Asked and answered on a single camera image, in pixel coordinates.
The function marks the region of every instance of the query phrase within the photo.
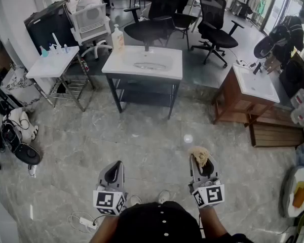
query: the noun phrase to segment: sink basin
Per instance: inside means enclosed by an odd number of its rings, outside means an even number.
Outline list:
[[[237,64],[233,65],[233,70],[242,94],[263,98],[275,103],[280,102],[274,85],[266,72],[258,72],[255,75],[249,68]]]
[[[182,51],[168,48],[125,46],[113,51],[102,68],[103,73],[148,75],[182,79]]]

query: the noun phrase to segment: sneaker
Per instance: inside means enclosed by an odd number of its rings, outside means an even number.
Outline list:
[[[164,202],[168,201],[170,199],[170,192],[167,190],[163,190],[159,194],[158,203],[163,204]]]
[[[134,206],[134,205],[141,205],[142,204],[142,200],[137,195],[133,195],[130,198],[130,203],[131,203],[131,207]]]

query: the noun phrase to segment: sink cabinet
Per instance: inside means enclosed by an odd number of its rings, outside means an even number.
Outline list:
[[[215,120],[213,124],[216,124],[218,121],[238,122],[244,123],[247,127],[271,108],[275,104],[275,101],[245,94],[240,87],[233,66],[219,91],[214,96],[212,104],[215,106]]]

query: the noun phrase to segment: soap dispenser bottle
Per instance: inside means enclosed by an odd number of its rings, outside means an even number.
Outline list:
[[[115,24],[115,31],[111,34],[113,50],[121,52],[124,50],[124,35],[123,32],[118,29],[118,24]]]

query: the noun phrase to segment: black office chair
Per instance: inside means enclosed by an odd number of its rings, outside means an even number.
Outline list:
[[[149,32],[154,29],[154,33],[158,31],[162,32],[162,37],[156,39],[166,39],[165,46],[167,46],[171,34],[175,31],[183,33],[182,38],[186,35],[187,46],[189,49],[188,29],[189,26],[196,21],[195,16],[177,14],[175,13],[178,7],[179,0],[152,0],[150,10],[148,12],[149,21],[138,21],[136,11],[140,7],[127,8],[124,12],[132,12],[135,24],[125,27],[124,31],[134,39],[142,38],[143,32],[147,28]]]
[[[198,25],[198,31],[202,35],[203,39],[207,39],[211,45],[207,42],[202,42],[203,46],[192,46],[191,51],[194,48],[207,50],[209,53],[207,54],[204,64],[206,64],[206,60],[214,53],[217,57],[219,57],[223,62],[223,68],[227,67],[227,62],[220,56],[218,52],[222,52],[222,56],[225,55],[225,51],[220,48],[234,48],[238,45],[238,42],[231,36],[232,33],[239,26],[244,28],[239,23],[232,21],[234,26],[231,31],[227,34],[225,31],[221,30],[223,27],[223,19],[224,19],[224,11],[226,7],[225,0],[200,0],[203,20]]]

